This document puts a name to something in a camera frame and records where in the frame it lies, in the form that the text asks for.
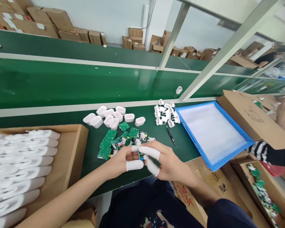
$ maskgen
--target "cable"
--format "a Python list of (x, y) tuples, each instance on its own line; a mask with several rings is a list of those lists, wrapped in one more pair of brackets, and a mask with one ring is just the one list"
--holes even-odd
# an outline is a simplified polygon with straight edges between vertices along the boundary
[(155, 4), (156, 4), (156, 0), (155, 0), (155, 2), (154, 2), (154, 6), (153, 6), (153, 9), (152, 9), (150, 21), (149, 21), (149, 24), (147, 25), (147, 27), (149, 27), (149, 25), (150, 25), (150, 23), (151, 23), (151, 19), (152, 19), (152, 15), (153, 15), (153, 10), (154, 10)]

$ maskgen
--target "person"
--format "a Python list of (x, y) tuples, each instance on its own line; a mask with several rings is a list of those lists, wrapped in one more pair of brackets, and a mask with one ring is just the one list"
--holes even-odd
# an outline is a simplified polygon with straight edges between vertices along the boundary
[[(280, 105), (277, 107), (276, 123), (285, 131), (285, 96), (280, 98)], [(275, 150), (265, 141), (257, 141), (254, 145), (246, 149), (253, 153), (256, 158), (271, 165), (285, 166), (285, 149)]]
[[(160, 162), (161, 166), (158, 167), (150, 158), (146, 158), (148, 169), (157, 175), (158, 180), (153, 185), (142, 182), (120, 191), (112, 198), (109, 210), (100, 222), (100, 228), (203, 227), (177, 197), (168, 193), (168, 181), (180, 181), (188, 186), (208, 215), (208, 227), (256, 228), (239, 206), (227, 199), (221, 199), (179, 160), (170, 147), (152, 141), (143, 144), (139, 151), (140, 149)], [(17, 227), (62, 227), (101, 184), (126, 172), (127, 163), (139, 159), (138, 153), (132, 150), (131, 147), (123, 147), (110, 160), (37, 210)]]

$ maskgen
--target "blue plastic tray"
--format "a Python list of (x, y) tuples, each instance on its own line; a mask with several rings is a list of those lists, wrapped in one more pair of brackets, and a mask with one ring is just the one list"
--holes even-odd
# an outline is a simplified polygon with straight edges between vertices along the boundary
[[(199, 145), (197, 139), (193, 135), (192, 131), (189, 129), (188, 125), (184, 121), (183, 117), (181, 116), (180, 112), (181, 110), (185, 109), (191, 109), (195, 108), (198, 106), (203, 106), (203, 105), (209, 105), (209, 104), (214, 104), (215, 107), (218, 109), (218, 111), (228, 120), (228, 122), (239, 132), (239, 134), (245, 139), (247, 142), (245, 145), (239, 147), (236, 149), (234, 152), (231, 152), (229, 155), (226, 157), (220, 159), (219, 161), (215, 162), (214, 164), (210, 163), (208, 157), (204, 153), (203, 149)], [(246, 132), (227, 114), (227, 112), (216, 102), (216, 101), (211, 101), (211, 102), (206, 102), (202, 104), (197, 104), (197, 105), (191, 105), (191, 106), (185, 106), (185, 107), (180, 107), (180, 108), (175, 108), (176, 112), (178, 113), (180, 117), (180, 121), (183, 124), (186, 132), (190, 136), (191, 140), (193, 141), (194, 145), (196, 146), (197, 150), (199, 151), (200, 155), (203, 157), (205, 163), (207, 164), (208, 168), (210, 168), (212, 171), (217, 171), (220, 169), (224, 164), (226, 164), (228, 161), (230, 161), (233, 157), (238, 155), (240, 152), (248, 148), (249, 146), (254, 144), (254, 141), (246, 134)]]

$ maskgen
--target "electronic component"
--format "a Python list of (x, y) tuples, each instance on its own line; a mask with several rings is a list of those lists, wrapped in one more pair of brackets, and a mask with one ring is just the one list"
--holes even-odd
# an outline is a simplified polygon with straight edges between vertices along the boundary
[(111, 142), (115, 139), (117, 131), (109, 129), (100, 144), (100, 150), (97, 155), (100, 159), (108, 160), (111, 153)]
[(122, 131), (125, 131), (125, 130), (127, 130), (127, 129), (130, 128), (130, 126), (128, 125), (127, 122), (122, 122), (121, 124), (119, 124), (118, 127), (119, 127)]
[(130, 138), (133, 138), (133, 139), (136, 139), (138, 137), (138, 133), (139, 133), (139, 130), (136, 129), (136, 128), (131, 128), (130, 130), (130, 133), (129, 133), (129, 137)]

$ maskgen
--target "metal pole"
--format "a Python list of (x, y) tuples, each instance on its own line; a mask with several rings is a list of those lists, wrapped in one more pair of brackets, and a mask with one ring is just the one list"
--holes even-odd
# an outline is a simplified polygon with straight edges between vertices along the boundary
[(166, 50), (165, 50), (165, 52), (163, 54), (163, 57), (161, 59), (161, 64), (159, 65), (159, 70), (163, 70), (165, 68), (167, 62), (168, 62), (168, 59), (169, 59), (169, 56), (171, 54), (172, 48), (173, 48), (173, 46), (175, 44), (176, 38), (177, 38), (180, 30), (181, 30), (181, 26), (184, 23), (184, 20), (186, 18), (186, 15), (188, 13), (189, 8), (190, 8), (190, 4), (189, 3), (182, 3), (181, 4), (180, 10), (178, 12), (176, 21), (174, 23), (174, 26), (173, 26), (173, 29), (172, 29), (172, 32), (171, 32), (170, 39), (168, 41)]
[(262, 0), (213, 60), (183, 92), (179, 100), (181, 102), (188, 100), (281, 7), (283, 7), (281, 0)]

